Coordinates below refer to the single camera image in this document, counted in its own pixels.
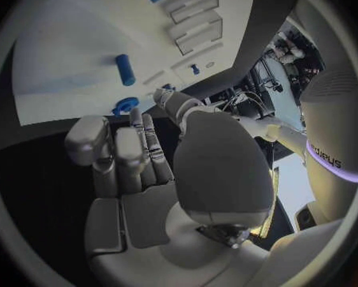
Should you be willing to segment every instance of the person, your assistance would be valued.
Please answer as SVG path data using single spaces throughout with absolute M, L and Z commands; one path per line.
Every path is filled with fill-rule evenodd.
M 290 64 L 293 63 L 297 59 L 302 59 L 305 57 L 304 51 L 297 48 L 297 46 L 288 39 L 284 32 L 278 33 L 279 37 L 281 37 L 286 43 L 287 47 L 276 46 L 274 41 L 269 43 L 269 48 L 273 50 L 277 59 L 282 64 Z

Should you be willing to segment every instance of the purple light strip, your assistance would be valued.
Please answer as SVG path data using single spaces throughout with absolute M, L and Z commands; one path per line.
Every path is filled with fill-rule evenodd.
M 328 169 L 331 173 L 337 175 L 341 179 L 348 180 L 349 182 L 358 183 L 358 174 L 351 173 L 348 171 L 344 171 L 342 169 L 333 167 L 327 161 L 323 160 L 320 156 L 318 156 L 313 148 L 311 147 L 309 141 L 306 141 L 306 150 L 308 150 L 309 154 L 314 158 L 321 166 Z

